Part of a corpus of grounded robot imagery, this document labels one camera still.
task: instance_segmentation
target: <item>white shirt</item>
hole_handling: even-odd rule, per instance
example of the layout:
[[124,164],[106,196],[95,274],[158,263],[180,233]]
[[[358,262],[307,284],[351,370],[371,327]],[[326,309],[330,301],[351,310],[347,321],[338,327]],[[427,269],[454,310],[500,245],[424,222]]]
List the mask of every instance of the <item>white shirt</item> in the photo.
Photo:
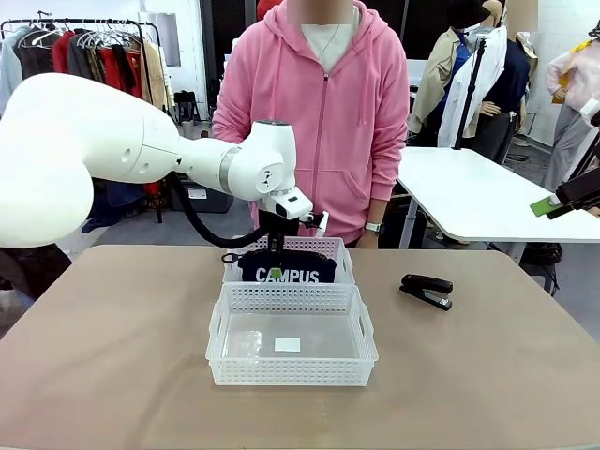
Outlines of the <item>white shirt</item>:
[[[506,27],[502,26],[495,29],[486,37],[486,51],[484,52],[477,75],[477,84],[472,96],[471,107],[467,115],[467,125],[471,123],[473,117],[479,111],[479,106],[484,98],[494,87],[496,81],[504,72],[504,60],[506,59],[506,47],[508,33]],[[457,72],[452,81],[448,102],[443,110],[442,125],[438,134],[438,147],[454,147],[457,143],[458,129],[460,128],[460,119],[462,117],[465,103],[467,100],[467,91],[471,83],[471,75],[477,50],[469,58],[463,67]]]
[[340,25],[301,25],[310,49],[325,73],[331,72],[346,54],[360,25],[360,11],[354,8],[352,23]]

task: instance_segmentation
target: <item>white wall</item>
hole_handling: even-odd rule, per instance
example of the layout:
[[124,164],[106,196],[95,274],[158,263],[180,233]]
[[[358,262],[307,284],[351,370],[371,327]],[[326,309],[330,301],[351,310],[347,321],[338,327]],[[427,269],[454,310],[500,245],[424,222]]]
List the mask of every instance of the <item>white wall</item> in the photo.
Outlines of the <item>white wall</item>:
[[173,91],[196,92],[203,119],[208,117],[202,24],[199,0],[0,0],[0,22],[37,17],[36,11],[55,18],[131,19],[145,21],[147,12],[174,13],[177,17],[181,67],[169,67]]
[[553,144],[561,108],[551,104],[546,89],[548,63],[589,40],[588,32],[599,20],[600,0],[539,0],[539,36],[534,38],[534,44],[540,60],[528,111],[539,112],[530,136],[541,143]]

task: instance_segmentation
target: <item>floor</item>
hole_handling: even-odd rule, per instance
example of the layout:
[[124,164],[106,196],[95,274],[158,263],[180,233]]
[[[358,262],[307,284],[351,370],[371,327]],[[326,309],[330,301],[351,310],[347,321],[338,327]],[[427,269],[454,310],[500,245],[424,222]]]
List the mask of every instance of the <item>floor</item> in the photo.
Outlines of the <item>floor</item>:
[[[506,167],[535,183],[541,182],[549,160],[546,148],[519,146],[516,140],[505,162]],[[202,214],[207,226],[223,237],[246,234],[252,229],[248,205],[235,201],[227,215]],[[436,230],[427,233],[426,248],[448,248],[436,239]],[[206,245],[182,213],[166,212],[164,223],[157,224],[154,213],[125,220],[109,229],[90,234],[75,232],[58,245],[71,259],[93,245]],[[467,248],[482,248],[475,244]],[[600,342],[600,245],[563,246],[564,259],[557,267],[560,290],[555,299]],[[0,292],[0,336],[23,314],[12,293]]]

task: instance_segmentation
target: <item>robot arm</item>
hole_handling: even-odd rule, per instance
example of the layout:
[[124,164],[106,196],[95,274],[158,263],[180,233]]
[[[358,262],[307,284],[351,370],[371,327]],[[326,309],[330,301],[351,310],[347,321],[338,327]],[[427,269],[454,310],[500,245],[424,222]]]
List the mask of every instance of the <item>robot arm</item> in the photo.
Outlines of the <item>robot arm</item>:
[[0,120],[0,247],[29,248],[73,232],[94,199],[92,177],[144,184],[171,172],[287,220],[310,220],[296,187],[292,127],[257,122],[240,145],[180,137],[169,116],[101,83],[32,77]]

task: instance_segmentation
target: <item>beige tabletop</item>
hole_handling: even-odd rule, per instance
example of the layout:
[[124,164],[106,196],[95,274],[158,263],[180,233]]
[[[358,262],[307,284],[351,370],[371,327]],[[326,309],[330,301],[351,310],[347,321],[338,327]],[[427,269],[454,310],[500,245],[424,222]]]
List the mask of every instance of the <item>beige tabletop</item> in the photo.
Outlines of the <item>beige tabletop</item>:
[[[352,254],[380,354],[366,388],[216,387],[221,252],[96,247],[0,340],[0,446],[533,449],[600,443],[600,349],[510,259]],[[455,282],[443,312],[403,275]]]

